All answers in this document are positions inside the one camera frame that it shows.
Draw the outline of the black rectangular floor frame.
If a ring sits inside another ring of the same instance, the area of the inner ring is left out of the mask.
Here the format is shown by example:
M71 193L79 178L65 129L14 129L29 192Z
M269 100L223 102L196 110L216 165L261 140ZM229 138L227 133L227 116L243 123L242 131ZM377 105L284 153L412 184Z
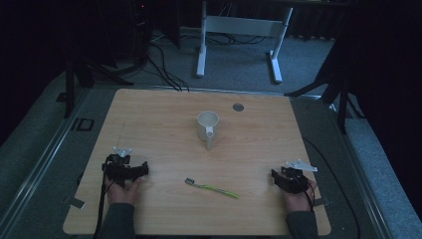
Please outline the black rectangular floor frame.
M71 126L72 131L91 131L95 125L93 119L76 118Z

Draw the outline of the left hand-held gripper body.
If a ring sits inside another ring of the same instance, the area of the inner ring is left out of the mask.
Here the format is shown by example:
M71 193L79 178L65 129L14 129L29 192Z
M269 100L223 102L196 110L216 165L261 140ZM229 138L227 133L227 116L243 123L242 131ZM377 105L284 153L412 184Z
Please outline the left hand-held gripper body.
M113 153L110 154L102 165L105 176L114 183L125 187L127 180L135 181L133 169L130 167L131 148L118 148L114 146Z

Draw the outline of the white cup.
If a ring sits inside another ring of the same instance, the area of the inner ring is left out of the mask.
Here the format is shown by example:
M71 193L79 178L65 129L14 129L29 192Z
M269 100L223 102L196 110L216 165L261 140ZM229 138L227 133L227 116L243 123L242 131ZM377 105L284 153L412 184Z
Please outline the white cup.
M213 146L219 119L219 116L211 111L202 112L197 117L198 137L205 142L207 150Z

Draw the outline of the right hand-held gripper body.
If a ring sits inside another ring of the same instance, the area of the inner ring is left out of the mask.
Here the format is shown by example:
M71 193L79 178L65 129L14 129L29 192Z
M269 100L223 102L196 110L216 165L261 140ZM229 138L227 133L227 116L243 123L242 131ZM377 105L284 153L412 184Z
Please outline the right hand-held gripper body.
M281 175L289 186L289 193L298 194L307 191L309 179L304 175L305 171L317 172L317 168L301 159L288 161L281 167Z

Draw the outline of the black metal stand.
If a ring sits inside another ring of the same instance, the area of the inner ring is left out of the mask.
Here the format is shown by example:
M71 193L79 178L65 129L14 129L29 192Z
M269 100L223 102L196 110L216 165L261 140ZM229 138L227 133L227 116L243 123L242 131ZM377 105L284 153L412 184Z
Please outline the black metal stand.
M336 98L339 98L337 125L339 130L346 134L345 119L347 104L350 102L348 94L351 82L351 61L354 59L354 54L342 54L337 50L331 50L322 63L315 80L296 91L285 93L285 96L298 98L322 85L326 85L321 100L324 104L332 104Z
M99 72L106 78L111 79L118 85L132 86L131 82L128 82L118 75L108 70L107 68L96 63L94 60L81 56L79 58L70 59L66 63L65 70L65 92L62 94L62 98L66 103L66 110L64 118L67 119L75 108L75 78L78 78L80 84L84 88L90 88L94 85L92 78L92 70Z

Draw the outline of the green toothbrush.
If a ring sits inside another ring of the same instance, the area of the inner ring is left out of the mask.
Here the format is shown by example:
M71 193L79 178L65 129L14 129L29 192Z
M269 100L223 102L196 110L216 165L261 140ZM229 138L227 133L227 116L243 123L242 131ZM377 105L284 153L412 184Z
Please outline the green toothbrush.
M218 187L216 187L216 186L212 186L212 185L207 185L207 184L197 184L197 183L195 182L195 180L194 180L194 179L192 179L192 178L186 178L186 179L184 180L184 182L185 182L186 184L191 185L191 186L196 187L196 188L201 188L201 189L212 190L212 191L215 191L215 192L222 193L222 194L224 194L224 195L230 196L230 197L232 197L232 198L236 198L236 199L238 199L238 198L239 198L239 195L238 195L238 194L236 194L236 193L234 193L234 192L231 192L231 191L228 191L228 190L224 190L224 189L218 188Z

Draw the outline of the white desk frame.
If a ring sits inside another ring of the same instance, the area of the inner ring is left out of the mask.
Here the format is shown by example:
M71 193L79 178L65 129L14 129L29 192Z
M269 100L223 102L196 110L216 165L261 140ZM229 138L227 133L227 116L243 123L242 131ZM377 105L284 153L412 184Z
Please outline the white desk frame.
M280 84L283 81L279 64L279 54L289 27L294 8L288 7L281 20L248 19L237 17L213 16L207 13L207 0L202 1L200 48L198 53L196 76L205 75L208 33L234 34L255 37L271 37L276 39L276 45L268 53L274 81Z

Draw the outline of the person's left hand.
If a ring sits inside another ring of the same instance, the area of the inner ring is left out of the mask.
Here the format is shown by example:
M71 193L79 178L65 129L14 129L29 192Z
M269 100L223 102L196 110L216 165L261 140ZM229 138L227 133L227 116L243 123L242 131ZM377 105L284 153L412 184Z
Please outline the person's left hand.
M137 192L141 183L141 179L138 178L134 181L128 189L115 184L108 178L105 179L105 188L108 202L110 204L125 203L134 206L137 201Z

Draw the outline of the metal floor rail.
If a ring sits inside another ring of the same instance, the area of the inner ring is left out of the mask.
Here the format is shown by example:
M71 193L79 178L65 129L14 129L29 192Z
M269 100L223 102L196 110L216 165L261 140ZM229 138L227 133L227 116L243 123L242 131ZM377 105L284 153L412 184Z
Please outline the metal floor rail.
M79 90L69 113L42 96L0 147L0 237L25 210L89 92Z

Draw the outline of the person's right hand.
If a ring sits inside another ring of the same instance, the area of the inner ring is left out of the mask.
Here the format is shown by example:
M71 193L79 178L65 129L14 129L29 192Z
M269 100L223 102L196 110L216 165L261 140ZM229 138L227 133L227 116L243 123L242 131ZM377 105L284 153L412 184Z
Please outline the person's right hand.
M286 208L289 213L298 212L298 211L313 211L314 202L315 202L315 189L317 184L310 180L309 188L306 192L292 194L289 192L282 191Z

